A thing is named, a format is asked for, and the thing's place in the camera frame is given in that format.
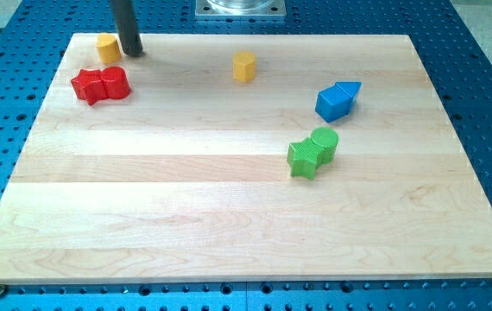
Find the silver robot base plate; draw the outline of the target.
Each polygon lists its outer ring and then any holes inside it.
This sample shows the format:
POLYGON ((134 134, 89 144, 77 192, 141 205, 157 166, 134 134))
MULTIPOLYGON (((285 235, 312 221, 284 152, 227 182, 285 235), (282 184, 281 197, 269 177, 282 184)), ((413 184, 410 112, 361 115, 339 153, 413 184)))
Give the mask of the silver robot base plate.
POLYGON ((196 0, 195 16, 200 18, 284 17, 285 0, 196 0))

